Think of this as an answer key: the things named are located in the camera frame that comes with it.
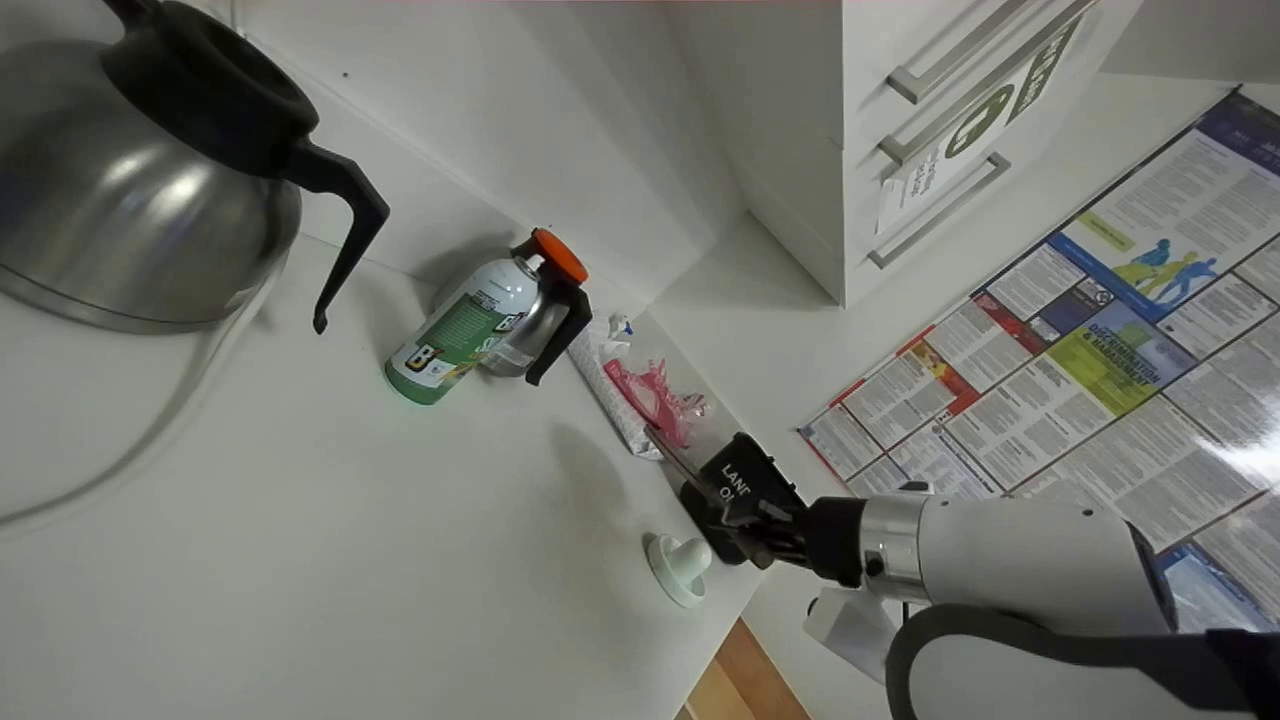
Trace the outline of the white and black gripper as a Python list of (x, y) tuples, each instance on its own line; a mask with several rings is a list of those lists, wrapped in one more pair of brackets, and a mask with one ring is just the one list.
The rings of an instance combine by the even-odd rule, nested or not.
[(702, 458), (676, 499), (723, 564), (753, 558), (755, 566), (768, 566), (785, 558), (845, 587), (857, 587), (865, 574), (865, 504), (857, 497), (818, 497), (803, 504), (748, 433), (736, 433)]

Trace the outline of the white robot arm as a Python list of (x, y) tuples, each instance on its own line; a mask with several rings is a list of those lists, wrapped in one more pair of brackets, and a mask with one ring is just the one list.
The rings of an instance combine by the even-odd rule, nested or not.
[(729, 564), (793, 564), (904, 600), (892, 720), (1280, 720), (1280, 634), (1184, 632), (1147, 537), (1115, 510), (1006, 497), (803, 499), (736, 433), (681, 486)]

